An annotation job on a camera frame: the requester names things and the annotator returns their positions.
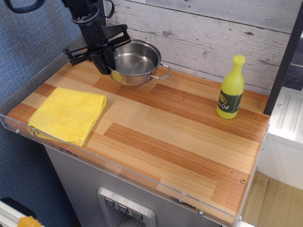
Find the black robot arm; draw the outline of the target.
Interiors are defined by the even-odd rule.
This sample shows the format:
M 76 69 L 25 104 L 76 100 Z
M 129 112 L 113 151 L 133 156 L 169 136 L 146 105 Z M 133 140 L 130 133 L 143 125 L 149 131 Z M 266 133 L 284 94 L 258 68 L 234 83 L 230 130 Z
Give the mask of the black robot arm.
M 65 47 L 63 53 L 72 66 L 88 60 L 102 74 L 110 74 L 116 69 L 114 51 L 131 41 L 127 25 L 105 25 L 105 18 L 112 17 L 115 6 L 112 5 L 106 16 L 103 5 L 97 0 L 64 0 L 63 3 L 70 10 L 73 23 L 81 30 L 79 38 Z

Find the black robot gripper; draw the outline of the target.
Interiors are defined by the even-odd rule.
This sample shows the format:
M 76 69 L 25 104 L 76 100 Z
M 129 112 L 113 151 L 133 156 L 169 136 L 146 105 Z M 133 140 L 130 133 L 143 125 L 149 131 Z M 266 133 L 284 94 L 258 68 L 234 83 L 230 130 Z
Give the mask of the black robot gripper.
M 73 22 L 80 27 L 81 36 L 65 47 L 63 53 L 72 65 L 90 60 L 101 74 L 109 75 L 108 67 L 116 69 L 116 48 L 131 41 L 127 25 L 104 26 L 98 17 L 82 17 L 73 19 Z

